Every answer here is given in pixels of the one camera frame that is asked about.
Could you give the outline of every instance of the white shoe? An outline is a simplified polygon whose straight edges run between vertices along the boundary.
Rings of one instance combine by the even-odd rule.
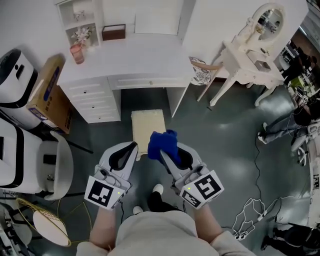
[[[266,141],[265,141],[265,138],[261,136],[261,133],[259,132],[256,136],[258,138],[259,141],[261,141],[263,144],[268,144]]]
[[[164,192],[164,186],[162,186],[161,184],[157,184],[154,186],[152,192],[158,192],[160,195],[162,195]]]
[[[266,132],[266,131],[267,131],[267,126],[268,126],[268,124],[267,124],[266,122],[264,122],[264,123],[262,124],[262,126],[263,126],[264,131]]]
[[[142,208],[140,206],[135,206],[133,208],[133,215],[136,215],[136,214],[140,214],[140,213],[143,213],[144,210],[142,210]]]

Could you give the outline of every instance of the beige mat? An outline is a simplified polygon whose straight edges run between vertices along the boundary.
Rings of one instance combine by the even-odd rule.
[[[139,161],[141,155],[148,153],[151,134],[166,131],[165,119],[161,109],[132,111],[131,119],[133,140],[139,148],[136,160]]]

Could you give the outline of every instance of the pink glass jar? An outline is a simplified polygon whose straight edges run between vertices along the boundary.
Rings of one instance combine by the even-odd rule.
[[[81,64],[85,61],[80,44],[74,44],[70,47],[70,52],[74,58],[75,63]]]

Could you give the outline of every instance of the brown box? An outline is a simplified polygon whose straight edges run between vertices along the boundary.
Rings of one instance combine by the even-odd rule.
[[[74,107],[57,85],[64,64],[65,60],[59,54],[47,59],[26,107],[57,132],[69,134]]]
[[[102,29],[102,40],[116,40],[126,38],[126,24],[104,26]]]

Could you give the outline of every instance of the cardboard box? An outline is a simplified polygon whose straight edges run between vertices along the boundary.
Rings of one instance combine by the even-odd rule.
[[[69,134],[74,107],[57,85],[64,64],[65,60],[59,54],[48,58],[38,75],[26,107],[58,133]]]

